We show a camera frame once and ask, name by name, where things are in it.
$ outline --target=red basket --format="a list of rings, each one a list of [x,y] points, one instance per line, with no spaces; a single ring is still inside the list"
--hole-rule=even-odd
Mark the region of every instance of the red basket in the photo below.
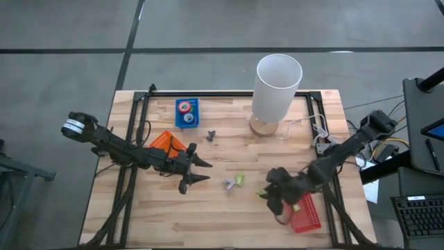
[[[313,199],[309,193],[305,193],[304,197],[298,203],[300,210],[294,211],[289,205],[284,203],[284,209],[290,215],[290,225],[295,233],[303,233],[317,228],[321,228],[321,222],[318,213],[313,204]]]

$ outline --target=wooden table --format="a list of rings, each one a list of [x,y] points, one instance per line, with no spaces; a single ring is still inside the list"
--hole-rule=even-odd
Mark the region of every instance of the wooden table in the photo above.
[[[126,135],[133,93],[118,91],[112,104],[108,127],[114,127],[113,133],[122,138]],[[345,140],[349,134],[339,91],[321,90],[321,93],[330,133]],[[293,124],[287,140],[257,137],[248,127],[251,97],[204,97],[200,98],[200,126],[181,130],[174,126],[175,99],[150,98],[147,119],[153,130],[146,147],[164,130],[171,131],[185,145],[195,142],[198,155],[213,164],[213,168],[193,167],[192,172],[211,179],[188,187],[187,194],[182,195],[178,191],[181,176],[164,178],[153,169],[139,169],[127,247],[331,246],[322,194],[313,194],[322,228],[302,234],[279,225],[266,201],[255,194],[267,185],[265,175],[270,168],[285,167],[295,174],[315,159],[314,150],[309,148],[313,138],[309,120]],[[289,121],[307,116],[307,102],[295,97],[277,135],[287,134]],[[208,142],[205,137],[212,130],[216,131],[216,137]],[[101,159],[98,170],[109,164],[109,158]],[[80,243],[87,242],[110,214],[118,172],[118,167],[113,167],[96,177]],[[221,181],[237,172],[245,173],[244,186],[225,191]],[[374,242],[375,233],[357,168],[345,164],[339,179],[346,210]],[[342,239],[336,212],[335,221]],[[116,233],[120,235],[119,226]]]

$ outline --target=lamp shade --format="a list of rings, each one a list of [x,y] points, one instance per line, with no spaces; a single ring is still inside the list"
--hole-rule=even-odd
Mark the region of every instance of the lamp shade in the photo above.
[[[253,115],[264,123],[277,123],[287,114],[302,78],[302,67],[291,56],[272,54],[257,64]]]

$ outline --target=black keyboard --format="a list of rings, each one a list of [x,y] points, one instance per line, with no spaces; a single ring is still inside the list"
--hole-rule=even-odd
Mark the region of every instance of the black keyboard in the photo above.
[[[406,238],[444,236],[444,194],[391,197],[391,201]]]

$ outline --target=gray floor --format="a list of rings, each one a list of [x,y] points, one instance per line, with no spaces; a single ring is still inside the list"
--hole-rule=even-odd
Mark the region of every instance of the gray floor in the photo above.
[[[0,49],[124,48],[137,0],[0,0]],[[442,46],[444,16],[433,0],[147,0],[135,47]],[[402,94],[404,78],[426,77],[443,53],[294,53],[301,89],[340,89],[344,107]],[[132,55],[125,90],[251,89],[264,54]],[[106,123],[122,55],[0,54],[0,138],[6,153],[57,171],[36,181],[15,249],[76,245],[97,158],[60,134],[69,111]],[[346,109],[354,123],[400,98]],[[404,110],[394,118],[399,119]],[[407,138],[407,131],[397,134]],[[393,187],[393,180],[382,185]],[[375,228],[396,228],[383,201]],[[378,234],[399,245],[396,229]]]

